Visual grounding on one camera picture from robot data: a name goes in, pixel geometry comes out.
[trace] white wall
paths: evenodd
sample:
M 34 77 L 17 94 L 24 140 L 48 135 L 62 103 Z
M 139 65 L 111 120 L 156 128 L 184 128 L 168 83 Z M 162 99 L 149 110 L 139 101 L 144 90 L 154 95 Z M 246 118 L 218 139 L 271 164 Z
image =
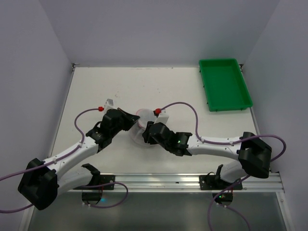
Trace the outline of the white wall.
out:
M 287 142 L 279 170 L 298 231 L 308 229 L 308 1 L 281 0 L 244 64 L 261 133 Z M 275 153 L 281 145 L 270 140 Z
M 0 30 L 0 176 L 4 176 L 48 155 L 71 64 L 38 0 L 1 0 Z M 17 191 L 20 179 L 0 182 L 0 209 L 26 204 Z M 0 230 L 17 230 L 22 215 L 0 214 Z
M 198 66 L 243 63 L 279 0 L 40 0 L 74 63 Z

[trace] white table surface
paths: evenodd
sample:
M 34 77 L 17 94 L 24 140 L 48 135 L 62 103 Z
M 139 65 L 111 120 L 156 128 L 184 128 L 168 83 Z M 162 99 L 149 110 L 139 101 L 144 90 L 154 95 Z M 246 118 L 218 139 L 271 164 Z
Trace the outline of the white table surface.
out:
M 75 69 L 52 155 L 65 150 L 80 139 L 74 127 L 77 114 L 103 106 L 106 99 L 134 114 L 140 108 L 160 108 L 184 101 L 197 110 L 199 134 L 208 137 L 241 136 L 256 133 L 250 110 L 210 112 L 197 67 L 120 68 L 78 67 Z M 195 118 L 185 105 L 167 109 L 168 127 L 173 131 L 194 133 Z M 78 120 L 86 133 L 102 119 L 102 113 L 89 112 Z M 206 173 L 232 161 L 211 155 L 178 157 L 160 146 L 144 148 L 135 144 L 128 132 L 120 132 L 100 153 L 80 165 L 90 163 L 103 173 Z

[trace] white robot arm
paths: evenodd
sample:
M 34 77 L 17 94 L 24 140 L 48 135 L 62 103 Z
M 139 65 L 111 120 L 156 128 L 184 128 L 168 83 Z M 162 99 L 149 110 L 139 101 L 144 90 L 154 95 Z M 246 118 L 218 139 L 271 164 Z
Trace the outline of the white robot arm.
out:
M 229 164 L 220 165 L 214 176 L 211 175 L 205 179 L 205 183 L 211 189 L 224 189 L 247 175 L 257 178 L 269 177 L 271 147 L 261 139 L 236 142 L 254 136 L 251 132 L 244 132 L 241 137 L 201 137 L 202 140 L 200 140 L 195 134 L 174 133 L 162 123 L 148 122 L 142 136 L 146 143 L 160 144 L 177 156 L 207 154 L 233 159 L 234 161 Z
M 43 161 L 34 159 L 29 162 L 27 169 L 53 162 L 25 173 L 18 186 L 18 191 L 38 210 L 47 208 L 58 195 L 68 190 L 101 183 L 100 172 L 90 164 L 82 165 L 77 170 L 70 171 L 70 169 L 107 147 L 118 132 L 128 131 L 139 119 L 139 116 L 128 114 L 120 108 L 115 109 L 112 100 L 107 100 L 103 112 L 103 119 L 86 133 L 83 142 L 79 141 L 62 153 Z M 212 190 L 224 189 L 248 174 L 258 178 L 269 176 L 271 147 L 260 139 L 232 144 L 239 139 L 253 136 L 252 133 L 245 132 L 243 136 L 234 138 L 202 137 L 205 140 L 226 143 L 226 145 L 209 144 L 202 142 L 194 134 L 174 133 L 169 130 L 165 125 L 168 120 L 165 112 L 156 116 L 157 120 L 149 121 L 142 135 L 145 143 L 160 144 L 178 156 L 209 154 L 234 160 L 227 165 L 220 165 L 215 175 L 205 178 L 206 184 Z M 67 155 L 76 147 L 79 148 Z

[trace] glass panel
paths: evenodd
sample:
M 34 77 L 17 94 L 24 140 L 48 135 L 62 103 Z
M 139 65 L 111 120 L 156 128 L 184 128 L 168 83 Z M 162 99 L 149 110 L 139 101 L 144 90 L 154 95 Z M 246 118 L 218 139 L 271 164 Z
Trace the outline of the glass panel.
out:
M 104 192 L 98 205 L 110 205 L 123 193 Z M 47 209 L 35 209 L 30 231 L 207 231 L 209 193 L 130 193 L 114 208 L 82 206 L 81 193 L 67 192 Z M 253 231 L 286 230 L 276 193 L 234 193 L 231 206 L 250 222 Z M 244 220 L 220 206 L 212 207 L 214 230 L 248 230 Z

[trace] plastic tray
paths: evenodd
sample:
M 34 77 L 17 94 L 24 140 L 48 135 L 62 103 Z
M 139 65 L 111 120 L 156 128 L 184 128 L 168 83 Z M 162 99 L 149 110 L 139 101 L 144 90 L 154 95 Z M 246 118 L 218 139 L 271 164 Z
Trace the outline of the plastic tray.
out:
M 200 60 L 199 65 L 211 112 L 243 110 L 252 106 L 236 59 Z

